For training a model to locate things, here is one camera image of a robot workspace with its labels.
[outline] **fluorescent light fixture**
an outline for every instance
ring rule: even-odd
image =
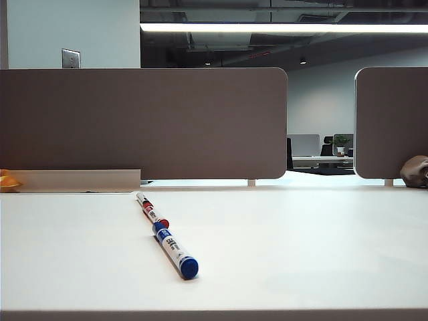
[[[428,33],[428,25],[338,25],[301,23],[141,23],[147,32]]]

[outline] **wall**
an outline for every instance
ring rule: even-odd
[[[61,49],[83,68],[140,67],[139,0],[7,2],[9,67],[61,68]]]
[[[7,8],[6,0],[0,0],[0,69],[7,66]]]
[[[369,66],[428,66],[428,47],[288,72],[290,134],[354,132],[357,71]]]

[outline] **ceiling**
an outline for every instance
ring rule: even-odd
[[[427,24],[428,0],[140,0],[140,22]],[[281,67],[361,58],[428,46],[426,35],[148,33],[142,67]]]

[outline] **office chair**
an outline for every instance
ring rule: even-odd
[[[324,137],[324,145],[321,148],[321,156],[333,156],[333,144],[331,141],[333,140],[333,136],[325,136]]]
[[[292,139],[287,138],[287,169],[293,169]]]

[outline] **blue marker cap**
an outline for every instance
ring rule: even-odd
[[[152,226],[152,230],[155,235],[157,235],[161,229],[166,229],[166,228],[167,227],[163,225],[161,222],[155,222],[153,223],[153,226]]]
[[[198,262],[193,257],[186,259],[180,267],[180,272],[185,277],[185,279],[193,279],[199,270]]]

